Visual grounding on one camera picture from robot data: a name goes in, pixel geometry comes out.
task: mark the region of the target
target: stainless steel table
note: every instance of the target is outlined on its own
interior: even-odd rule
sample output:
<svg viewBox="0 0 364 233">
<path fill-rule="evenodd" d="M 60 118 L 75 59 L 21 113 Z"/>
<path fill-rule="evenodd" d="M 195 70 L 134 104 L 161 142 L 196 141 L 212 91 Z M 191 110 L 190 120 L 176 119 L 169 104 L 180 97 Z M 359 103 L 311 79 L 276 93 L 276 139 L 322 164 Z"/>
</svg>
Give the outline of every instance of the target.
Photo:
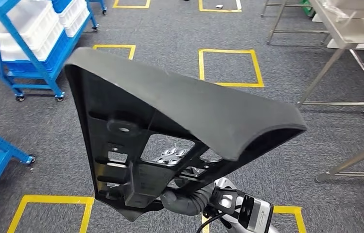
<svg viewBox="0 0 364 233">
<path fill-rule="evenodd" d="M 356 177 L 364 177 L 364 172 L 357 172 L 357 171 L 343 171 L 348 167 L 357 164 L 358 162 L 364 160 L 364 151 L 356 154 L 352 158 L 346 160 L 345 162 L 334 166 L 333 168 L 329 169 L 327 172 L 324 172 L 318 175 L 315 179 L 316 182 L 323 182 L 332 176 L 356 176 Z"/>
<path fill-rule="evenodd" d="M 288 0 L 283 0 L 280 11 L 276 18 L 276 22 L 274 24 L 273 29 L 271 30 L 268 43 L 271 41 L 274 33 L 325 33 L 326 31 L 283 31 L 276 30 L 278 22 L 281 18 L 283 10 L 287 4 Z M 325 64 L 316 78 L 313 80 L 311 85 L 306 89 L 305 93 L 298 101 L 297 105 L 300 107 L 301 105 L 338 105 L 338 106 L 364 106 L 364 102 L 334 102 L 334 101 L 306 101 L 308 96 L 311 94 L 313 89 L 318 85 L 318 83 L 322 80 L 326 72 L 329 68 L 335 63 L 339 57 L 344 53 L 345 50 L 349 50 L 349 52 L 353 55 L 355 60 L 358 62 L 359 66 L 364 71 L 364 63 L 360 59 L 356 50 L 364 50 L 364 19 L 360 18 L 351 18 L 340 20 L 338 16 L 325 9 L 322 3 L 318 0 L 310 0 L 310 3 L 316 13 L 319 15 L 324 25 L 327 28 L 327 32 L 332 36 L 338 45 L 339 49 L 335 51 L 335 53 L 331 56 L 329 61 Z M 364 15 L 364 1 L 361 0 L 353 0 L 346 1 L 346 7 L 349 10 L 346 12 L 356 12 L 356 15 Z"/>
</svg>

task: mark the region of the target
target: caster wheel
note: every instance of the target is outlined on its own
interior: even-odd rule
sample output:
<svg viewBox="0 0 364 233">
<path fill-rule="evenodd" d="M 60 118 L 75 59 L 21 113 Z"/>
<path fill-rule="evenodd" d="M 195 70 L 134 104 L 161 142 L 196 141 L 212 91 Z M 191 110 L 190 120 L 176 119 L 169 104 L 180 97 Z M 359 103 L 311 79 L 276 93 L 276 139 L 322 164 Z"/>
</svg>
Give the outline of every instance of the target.
<svg viewBox="0 0 364 233">
<path fill-rule="evenodd" d="M 23 102 L 25 99 L 24 96 L 16 96 L 16 101 Z"/>
<path fill-rule="evenodd" d="M 28 164 L 29 166 L 34 164 L 36 162 L 36 156 L 32 155 L 32 154 L 29 154 L 29 156 L 32 157 L 32 160 L 30 161 L 30 163 Z"/>
</svg>

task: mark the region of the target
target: blue plastic crate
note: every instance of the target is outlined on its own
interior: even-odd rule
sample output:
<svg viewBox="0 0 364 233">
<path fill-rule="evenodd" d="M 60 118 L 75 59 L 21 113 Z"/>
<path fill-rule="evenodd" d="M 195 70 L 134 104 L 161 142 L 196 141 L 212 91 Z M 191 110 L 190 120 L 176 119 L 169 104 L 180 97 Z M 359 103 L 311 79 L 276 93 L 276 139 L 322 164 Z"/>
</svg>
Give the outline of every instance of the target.
<svg viewBox="0 0 364 233">
<path fill-rule="evenodd" d="M 62 13 L 71 0 L 52 0 L 53 9 L 56 13 Z"/>
<path fill-rule="evenodd" d="M 68 41 L 69 38 L 67 37 L 66 32 L 63 30 L 47 59 L 43 62 L 40 62 L 48 72 L 51 72 L 58 67 L 57 64 L 59 60 L 58 57 L 61 56 Z M 11 62 L 3 61 L 3 63 L 15 75 L 24 72 L 37 72 L 36 67 L 30 61 L 25 61 L 25 60 L 17 60 Z"/>
</svg>

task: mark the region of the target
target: black plastic panel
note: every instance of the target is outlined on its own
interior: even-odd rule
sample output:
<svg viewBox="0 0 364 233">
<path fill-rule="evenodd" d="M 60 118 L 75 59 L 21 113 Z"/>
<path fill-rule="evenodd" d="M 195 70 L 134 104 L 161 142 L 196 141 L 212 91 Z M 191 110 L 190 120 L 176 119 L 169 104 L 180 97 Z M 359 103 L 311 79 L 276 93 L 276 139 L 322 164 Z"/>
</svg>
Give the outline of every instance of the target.
<svg viewBox="0 0 364 233">
<path fill-rule="evenodd" d="M 130 221 L 163 208 L 157 197 L 173 178 L 190 194 L 306 130 L 299 111 L 282 103 L 107 53 L 79 48 L 65 65 L 76 103 L 95 198 Z M 149 137 L 194 146 L 174 166 L 140 158 Z M 200 156 L 209 148 L 223 160 Z M 110 161 L 109 152 L 125 161 Z M 202 169 L 200 174 L 185 171 Z"/>
</svg>

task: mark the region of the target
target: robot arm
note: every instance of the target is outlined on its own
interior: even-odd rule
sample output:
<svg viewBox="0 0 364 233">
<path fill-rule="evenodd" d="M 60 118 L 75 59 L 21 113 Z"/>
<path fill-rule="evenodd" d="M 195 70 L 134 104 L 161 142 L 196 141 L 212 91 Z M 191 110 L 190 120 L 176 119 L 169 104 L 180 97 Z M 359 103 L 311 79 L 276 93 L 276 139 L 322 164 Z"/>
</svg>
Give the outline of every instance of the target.
<svg viewBox="0 0 364 233">
<path fill-rule="evenodd" d="M 185 152 L 185 149 L 175 145 L 164 151 L 155 161 L 176 164 Z M 200 174 L 194 167 L 188 169 L 193 174 Z M 175 181 L 178 186 L 183 186 L 179 183 L 182 180 Z M 270 226 L 272 204 L 237 190 L 233 182 L 226 177 L 215 180 L 189 196 L 176 195 L 167 190 L 161 196 L 161 201 L 166 209 L 177 214 L 194 216 L 202 212 L 207 218 L 220 217 L 228 233 L 277 233 L 277 230 Z"/>
<path fill-rule="evenodd" d="M 233 182 L 231 180 L 229 180 L 226 177 L 222 177 L 220 179 L 217 179 L 215 181 L 215 185 L 218 188 L 231 188 L 231 189 L 237 189 L 236 186 L 233 184 Z M 232 199 L 230 199 L 229 197 L 225 196 L 221 199 L 219 199 L 219 203 L 221 205 L 223 205 L 224 207 L 229 207 L 232 204 Z M 238 196 L 236 199 L 236 203 L 235 206 L 241 205 L 243 204 L 243 197 L 242 196 Z M 251 230 L 246 229 L 244 226 L 242 226 L 238 219 L 230 216 L 230 215 L 224 215 L 221 219 L 223 225 L 226 227 L 226 230 L 228 233 L 256 233 L 253 232 Z M 270 224 L 270 221 L 267 223 L 268 226 L 268 233 L 279 233 L 275 227 L 273 227 Z"/>
</svg>

